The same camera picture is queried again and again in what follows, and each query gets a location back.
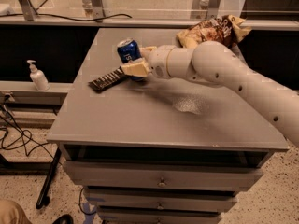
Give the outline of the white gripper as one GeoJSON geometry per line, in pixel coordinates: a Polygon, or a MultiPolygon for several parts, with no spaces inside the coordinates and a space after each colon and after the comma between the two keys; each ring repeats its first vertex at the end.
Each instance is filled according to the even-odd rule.
{"type": "Polygon", "coordinates": [[[157,78],[170,79],[167,60],[174,48],[174,45],[162,45],[158,48],[156,46],[141,47],[139,51],[143,58],[123,64],[121,69],[124,74],[134,77],[147,77],[151,69],[151,73],[157,78]]]}

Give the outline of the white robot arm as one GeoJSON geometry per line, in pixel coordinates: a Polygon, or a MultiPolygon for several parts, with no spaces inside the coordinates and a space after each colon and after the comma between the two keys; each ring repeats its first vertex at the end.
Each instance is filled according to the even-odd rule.
{"type": "Polygon", "coordinates": [[[298,93],[254,72],[223,44],[206,41],[192,49],[162,45],[143,51],[144,57],[121,67],[124,74],[181,78],[191,83],[228,88],[299,146],[298,93]]]}

